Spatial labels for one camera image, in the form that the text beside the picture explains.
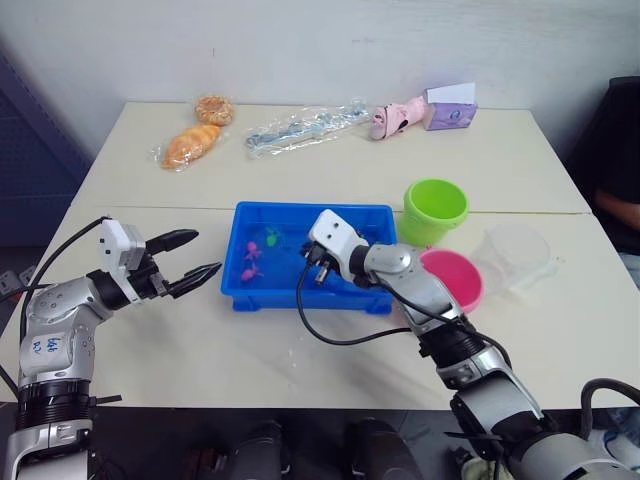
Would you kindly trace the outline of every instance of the plastic bag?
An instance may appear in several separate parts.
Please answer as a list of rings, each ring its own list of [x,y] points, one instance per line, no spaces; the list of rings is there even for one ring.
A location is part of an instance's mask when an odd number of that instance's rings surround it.
[[[340,107],[303,107],[299,112],[276,118],[247,132],[249,155],[261,158],[308,145],[334,140],[356,125],[370,120],[365,102],[354,99]]]
[[[233,120],[234,108],[227,97],[204,95],[191,104],[203,124],[185,129],[151,150],[153,161],[166,170],[181,172],[227,137],[221,127]]]

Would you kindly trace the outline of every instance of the packaged bread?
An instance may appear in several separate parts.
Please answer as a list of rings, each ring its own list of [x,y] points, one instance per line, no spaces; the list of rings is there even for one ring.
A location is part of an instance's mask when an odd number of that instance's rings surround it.
[[[174,137],[164,152],[162,168],[181,170],[207,153],[220,136],[216,125],[198,125],[187,128]]]
[[[200,97],[195,107],[196,115],[202,123],[224,127],[233,120],[233,105],[221,95]]]

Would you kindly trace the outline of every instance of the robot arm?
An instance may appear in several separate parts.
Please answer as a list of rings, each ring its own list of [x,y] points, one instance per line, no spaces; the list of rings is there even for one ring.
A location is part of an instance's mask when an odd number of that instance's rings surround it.
[[[101,254],[108,271],[52,285],[27,306],[20,344],[16,432],[8,441],[4,478],[86,479],[91,436],[90,397],[95,329],[115,310],[145,299],[178,298],[220,269],[203,265],[170,283],[153,255],[194,239],[195,230],[175,230],[144,241],[130,225],[104,220]]]
[[[445,386],[456,391],[451,409],[478,455],[506,459],[519,480],[635,478],[581,438],[555,430],[499,349],[475,331],[444,284],[423,268],[417,248],[368,245],[331,210],[320,214],[309,238],[307,261],[322,267],[316,282],[335,270],[399,300],[420,354],[433,358]]]

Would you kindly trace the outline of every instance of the white table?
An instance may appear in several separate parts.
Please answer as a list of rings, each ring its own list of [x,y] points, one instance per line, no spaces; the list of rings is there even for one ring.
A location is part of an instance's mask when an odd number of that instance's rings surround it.
[[[99,208],[77,202],[48,252],[80,226],[110,213],[138,226],[145,238],[179,227],[201,235],[158,255],[168,279],[193,266],[224,260],[233,211]],[[514,369],[543,408],[576,408],[582,385],[611,376],[640,384],[640,296],[591,215],[472,214],[443,246],[469,253],[486,228],[526,223],[548,241],[559,269],[527,290],[486,299],[471,315],[509,350]],[[101,267],[97,235],[75,244],[45,280],[60,281]],[[219,292],[221,273],[175,301],[128,307],[100,326],[92,393],[122,394],[118,405],[157,407],[339,407],[448,409],[451,391],[432,360],[418,355],[411,334],[357,347],[333,347],[304,330],[293,310],[236,313]],[[309,312],[336,338],[395,326],[399,316]],[[0,362],[17,375],[18,322],[0,340]],[[0,400],[11,400],[2,385]],[[624,404],[598,394],[597,406]]]
[[[247,130],[293,107],[239,106],[228,138],[175,174],[150,150],[194,123],[186,104],[128,103],[75,205],[234,208],[241,200],[383,203],[402,210],[413,181],[460,185],[474,212],[583,213],[589,207],[531,113],[479,110],[468,129],[425,132],[414,125],[382,142],[358,129],[338,140],[250,160]]]

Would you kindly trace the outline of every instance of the green cup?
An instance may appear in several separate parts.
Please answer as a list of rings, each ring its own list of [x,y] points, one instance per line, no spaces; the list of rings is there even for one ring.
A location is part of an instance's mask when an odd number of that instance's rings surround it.
[[[398,232],[412,245],[433,245],[464,222],[468,213],[469,201],[460,187],[440,178],[425,178],[405,192]]]

